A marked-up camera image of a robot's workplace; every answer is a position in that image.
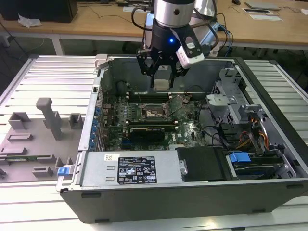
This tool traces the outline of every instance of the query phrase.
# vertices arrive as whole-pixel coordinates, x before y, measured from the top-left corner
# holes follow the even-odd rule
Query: sticker
[[[117,169],[117,182],[119,184],[157,183],[154,156],[119,157]]]
[[[117,161],[120,154],[105,154],[105,161]]]

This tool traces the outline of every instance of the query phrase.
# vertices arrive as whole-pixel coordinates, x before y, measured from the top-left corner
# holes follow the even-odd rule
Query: laptop
[[[277,5],[269,2],[246,1],[245,4],[249,6],[251,9],[263,9],[263,10],[273,10],[273,11],[281,10]]]

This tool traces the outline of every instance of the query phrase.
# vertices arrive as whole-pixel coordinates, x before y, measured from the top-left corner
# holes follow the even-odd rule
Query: floor
[[[55,55],[53,45],[50,39],[42,38],[15,38],[21,47],[28,54],[49,54]],[[10,47],[0,47],[0,94],[6,89],[13,77],[18,73],[23,66],[27,57],[18,47],[16,42],[9,38]],[[140,43],[130,43],[123,51],[124,42],[119,41],[96,41],[97,53],[108,54],[135,54],[136,50],[141,45]],[[66,55],[93,55],[92,41],[90,40],[75,40],[63,39],[64,50]],[[227,52],[227,47],[219,52],[219,56],[224,56]],[[259,59],[258,49],[234,47],[229,56],[242,57],[244,59]],[[294,79],[298,79],[299,85],[308,90],[308,52],[303,51],[287,51],[278,50],[277,53],[272,49],[268,49],[267,53],[261,58],[263,60],[276,60],[284,70]]]

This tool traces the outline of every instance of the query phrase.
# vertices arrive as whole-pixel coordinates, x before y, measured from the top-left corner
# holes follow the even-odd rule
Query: open computer chassis
[[[308,190],[308,147],[242,59],[205,59],[172,89],[165,67],[152,89],[134,57],[100,61],[60,191],[81,221],[269,212]]]

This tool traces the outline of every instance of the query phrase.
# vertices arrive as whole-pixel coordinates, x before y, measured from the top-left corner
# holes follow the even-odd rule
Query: robotic arm
[[[215,0],[213,4],[214,16],[206,20],[194,8],[195,0],[155,0],[151,45],[149,49],[139,50],[137,53],[141,72],[151,77],[151,88],[154,86],[154,76],[159,66],[171,66],[169,85],[172,88],[176,77],[184,76],[191,65],[204,60],[202,47],[193,28],[209,26],[210,22],[216,20]],[[132,11],[132,19],[137,9],[140,8]],[[193,10],[204,22],[189,25]],[[133,23],[139,28],[151,31],[137,25],[134,20]],[[147,61],[148,57],[152,59],[151,64]]]

